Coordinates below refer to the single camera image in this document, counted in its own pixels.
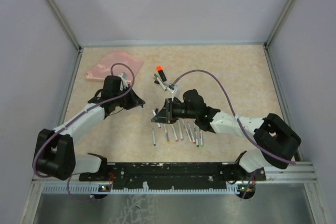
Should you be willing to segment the orange white marker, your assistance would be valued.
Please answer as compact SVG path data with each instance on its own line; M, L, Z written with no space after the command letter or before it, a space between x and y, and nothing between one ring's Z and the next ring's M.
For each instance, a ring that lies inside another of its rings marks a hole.
M170 140L169 140L169 134L168 134L168 130L167 130L167 125L166 124L164 124L164 132L165 132L166 142L167 142L167 144L169 144Z

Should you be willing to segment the lavender marker pen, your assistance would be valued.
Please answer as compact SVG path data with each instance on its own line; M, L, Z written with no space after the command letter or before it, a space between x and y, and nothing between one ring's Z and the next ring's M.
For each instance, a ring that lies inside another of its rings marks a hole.
M180 140L183 141L184 137L183 137L183 133L182 133L181 123L180 123L179 120L177 121L177 124L178 124L178 131L179 131Z

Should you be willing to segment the pink capped marker pen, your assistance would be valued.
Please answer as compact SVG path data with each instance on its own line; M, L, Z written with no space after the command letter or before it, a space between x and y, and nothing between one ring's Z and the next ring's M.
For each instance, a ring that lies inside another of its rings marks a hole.
M173 131L173 134L174 134L175 141L178 142L179 138L177 136L177 132L176 132L174 124L172 124L171 127L172 127L172 131Z

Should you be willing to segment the magenta capped marker pen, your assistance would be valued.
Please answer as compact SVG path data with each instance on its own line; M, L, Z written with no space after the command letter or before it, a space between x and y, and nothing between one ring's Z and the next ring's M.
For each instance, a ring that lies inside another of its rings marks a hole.
M193 143L193 144L196 144L196 140L195 140L195 137L194 137L194 135L193 135L192 127L191 127L191 125L190 125L189 122L188 122L187 124L188 124L188 129L189 129L189 132L190 132L190 136L191 136L192 143Z

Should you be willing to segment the dark green capped marker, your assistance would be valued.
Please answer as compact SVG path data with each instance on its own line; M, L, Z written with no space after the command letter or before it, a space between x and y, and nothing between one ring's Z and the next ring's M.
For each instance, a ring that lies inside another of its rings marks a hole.
M197 130L196 126L194 127L194 134L195 134L195 143L196 143L196 146L199 147L198 130Z

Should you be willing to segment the light green capped marker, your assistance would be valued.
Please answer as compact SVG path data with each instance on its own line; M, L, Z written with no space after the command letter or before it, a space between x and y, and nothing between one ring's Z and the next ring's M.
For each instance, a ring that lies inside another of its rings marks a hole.
M199 139L200 139L200 146L204 146L203 132L201 130L199 131Z

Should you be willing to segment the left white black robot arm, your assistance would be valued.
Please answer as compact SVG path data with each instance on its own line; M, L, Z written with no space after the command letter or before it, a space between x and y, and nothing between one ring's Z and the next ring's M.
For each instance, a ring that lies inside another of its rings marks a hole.
M98 180L106 179L109 167L102 163L103 157L97 154L76 155L75 143L117 107L130 110L144 105L145 101L136 95L122 75L107 76L102 89L79 113L52 130L39 132L33 160L35 175L66 180L72 175L91 173Z

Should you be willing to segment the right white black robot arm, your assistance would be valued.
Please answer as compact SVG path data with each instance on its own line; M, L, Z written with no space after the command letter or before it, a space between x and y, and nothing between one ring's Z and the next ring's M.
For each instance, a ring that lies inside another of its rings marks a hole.
M294 165L292 160L301 138L278 115L269 113L264 118L249 118L231 115L208 106L195 90L188 90L183 99L167 98L164 105L151 121L160 124L173 124L178 119L193 119L204 132L231 134L248 139L255 147L246 151L234 167L235 175L248 179L254 171L264 167L286 169Z

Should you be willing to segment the green capped marker pen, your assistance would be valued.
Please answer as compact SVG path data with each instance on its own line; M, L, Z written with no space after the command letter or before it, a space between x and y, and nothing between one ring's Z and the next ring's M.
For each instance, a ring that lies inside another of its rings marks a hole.
M157 74L154 74L154 77L156 79L156 81L159 83L159 85L163 88L163 90L167 90L166 85L161 81L161 79L159 78L159 76Z

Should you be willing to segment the orange capped black highlighter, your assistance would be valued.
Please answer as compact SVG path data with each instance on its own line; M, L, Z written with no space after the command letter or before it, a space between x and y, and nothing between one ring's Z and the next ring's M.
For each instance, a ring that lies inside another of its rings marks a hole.
M157 72L158 72L158 74L159 74L161 80L162 80L163 82L166 82L166 81L167 81L167 78L166 78L166 76L165 76L165 73L164 73L162 67L161 67L161 66L157 66L157 67L156 67L156 70L157 70Z

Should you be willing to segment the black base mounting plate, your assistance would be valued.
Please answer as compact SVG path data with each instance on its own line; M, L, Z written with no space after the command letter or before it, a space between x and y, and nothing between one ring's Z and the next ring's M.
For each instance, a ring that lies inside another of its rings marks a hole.
M237 163L107 163L96 173L82 173L81 182L111 182L113 189L225 189L248 181L252 173Z

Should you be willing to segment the aluminium frame rail right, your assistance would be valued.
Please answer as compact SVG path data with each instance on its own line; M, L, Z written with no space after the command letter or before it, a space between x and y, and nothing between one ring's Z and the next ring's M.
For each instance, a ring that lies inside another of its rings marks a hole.
M277 34L279 33L279 31L281 30L283 24L285 23L288 15L290 14L294 4L295 4L296 0L287 0L286 4L284 5L273 29L271 30L270 35L268 36L266 42L264 43L264 48L268 49L271 44L273 43L273 41L275 40Z

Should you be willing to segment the aluminium frame rail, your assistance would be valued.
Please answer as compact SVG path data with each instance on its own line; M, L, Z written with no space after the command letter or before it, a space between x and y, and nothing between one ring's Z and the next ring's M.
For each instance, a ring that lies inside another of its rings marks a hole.
M281 30L283 24L285 23L288 15L290 14L294 4L295 4L296 0L287 0L286 4L284 5L273 29L271 30L270 35L268 36L266 42L264 43L264 48L268 49L271 44L273 43L273 41L275 40L277 34L279 33L279 31Z
M72 28L70 27L65 15L62 13L61 9L59 8L58 4L55 0L45 0L47 6L51 10L54 18L58 22L59 26L65 33L66 37L70 40L72 45L75 47L75 49L80 52L81 51L81 45L78 42L78 39L76 38L76 35Z

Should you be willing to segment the aluminium frame rail left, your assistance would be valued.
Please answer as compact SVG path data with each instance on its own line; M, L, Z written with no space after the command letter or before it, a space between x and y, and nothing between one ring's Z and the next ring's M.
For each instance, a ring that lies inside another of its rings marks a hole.
M59 8L58 4L55 0L45 0L47 6L51 10L54 18L58 22L59 26L65 33L66 37L70 40L72 45L75 47L75 49L80 52L81 51L81 45L78 42L78 39L76 38L76 35L72 28L70 27L65 15L62 13L61 9Z

